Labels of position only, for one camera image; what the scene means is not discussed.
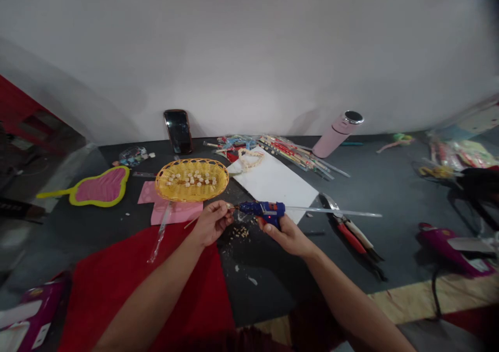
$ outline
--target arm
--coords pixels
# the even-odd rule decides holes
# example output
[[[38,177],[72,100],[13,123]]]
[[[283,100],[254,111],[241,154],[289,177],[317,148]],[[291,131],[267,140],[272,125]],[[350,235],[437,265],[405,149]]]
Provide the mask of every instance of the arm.
[[[287,252],[300,256],[321,289],[331,313],[353,340],[375,351],[411,351],[414,347],[343,272],[284,215],[281,230],[273,225],[260,229],[270,235]]]
[[[231,224],[234,210],[225,201],[208,205],[177,250],[131,294],[94,352],[145,351],[172,313],[201,253]]]

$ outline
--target yellow wicker basket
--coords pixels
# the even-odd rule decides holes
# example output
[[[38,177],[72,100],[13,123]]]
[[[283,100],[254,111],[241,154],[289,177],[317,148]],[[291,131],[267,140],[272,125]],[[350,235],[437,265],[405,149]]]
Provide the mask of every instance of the yellow wicker basket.
[[[196,171],[203,178],[202,186],[198,187],[198,179],[195,179],[194,184],[186,187],[188,174],[194,174]],[[206,173],[209,174],[209,184],[205,182]],[[212,184],[213,178],[216,179],[215,185]],[[195,202],[220,195],[228,183],[229,172],[220,162],[210,159],[187,159],[173,161],[164,166],[156,175],[155,186],[156,192],[163,199]]]

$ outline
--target white backdrop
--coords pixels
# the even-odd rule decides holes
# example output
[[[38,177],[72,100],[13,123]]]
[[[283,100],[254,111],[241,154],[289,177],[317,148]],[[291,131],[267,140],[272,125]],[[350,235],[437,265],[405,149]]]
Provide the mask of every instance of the white backdrop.
[[[499,90],[484,0],[0,0],[0,74],[97,144],[428,128]]]

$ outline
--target blue glue gun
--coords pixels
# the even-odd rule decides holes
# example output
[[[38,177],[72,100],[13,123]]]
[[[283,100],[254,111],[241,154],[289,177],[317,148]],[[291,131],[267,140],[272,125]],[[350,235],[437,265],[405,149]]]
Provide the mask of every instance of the blue glue gun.
[[[235,206],[241,212],[250,215],[260,216],[265,223],[276,226],[281,230],[279,218],[284,216],[286,207],[283,203],[270,203],[267,201],[246,201]]]

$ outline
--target glue residue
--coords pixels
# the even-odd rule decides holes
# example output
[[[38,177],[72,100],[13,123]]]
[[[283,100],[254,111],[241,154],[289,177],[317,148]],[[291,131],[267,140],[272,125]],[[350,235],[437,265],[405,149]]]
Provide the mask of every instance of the glue residue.
[[[242,217],[242,218],[241,218],[241,214],[243,214],[243,213],[241,213],[241,212],[238,210],[238,221],[239,221],[239,222],[244,222],[244,219],[246,218],[246,215],[244,215],[244,217]]]
[[[252,277],[248,277],[248,279],[251,281],[252,284],[258,285],[258,282],[256,281],[256,279],[253,279]]]

